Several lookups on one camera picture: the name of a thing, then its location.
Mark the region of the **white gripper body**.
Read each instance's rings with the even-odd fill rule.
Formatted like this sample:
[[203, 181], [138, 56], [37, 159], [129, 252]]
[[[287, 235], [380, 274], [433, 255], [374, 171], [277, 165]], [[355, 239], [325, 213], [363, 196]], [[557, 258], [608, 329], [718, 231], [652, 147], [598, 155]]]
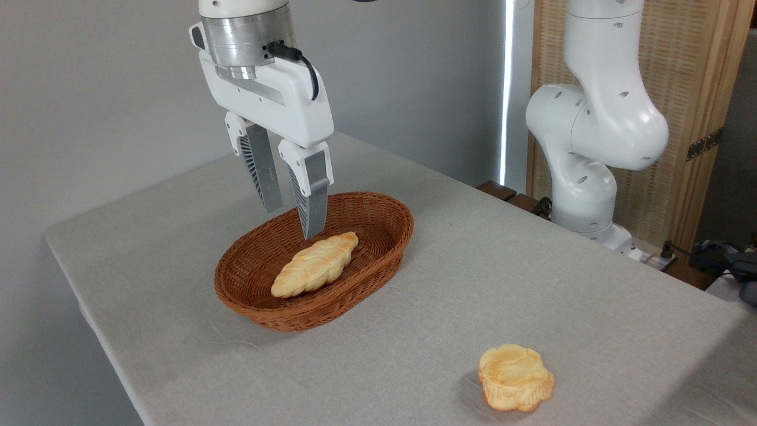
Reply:
[[198, 57], [216, 103], [241, 118], [308, 148], [334, 132], [329, 99], [323, 84], [313, 97], [313, 81], [304, 64], [277, 57], [257, 67], [254, 80], [236, 80], [212, 62], [206, 51]]

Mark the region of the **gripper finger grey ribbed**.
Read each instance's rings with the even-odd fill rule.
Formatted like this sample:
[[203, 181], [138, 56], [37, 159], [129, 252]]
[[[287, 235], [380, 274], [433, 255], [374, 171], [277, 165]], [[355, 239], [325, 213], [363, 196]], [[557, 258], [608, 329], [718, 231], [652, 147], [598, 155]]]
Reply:
[[225, 114], [225, 126], [232, 150], [244, 159], [265, 210], [271, 213], [281, 208], [282, 196], [267, 130], [233, 112]]
[[295, 190], [296, 207], [305, 240], [323, 232], [328, 210], [328, 187], [334, 182], [329, 146], [321, 142], [303, 148], [292, 141], [279, 143]]

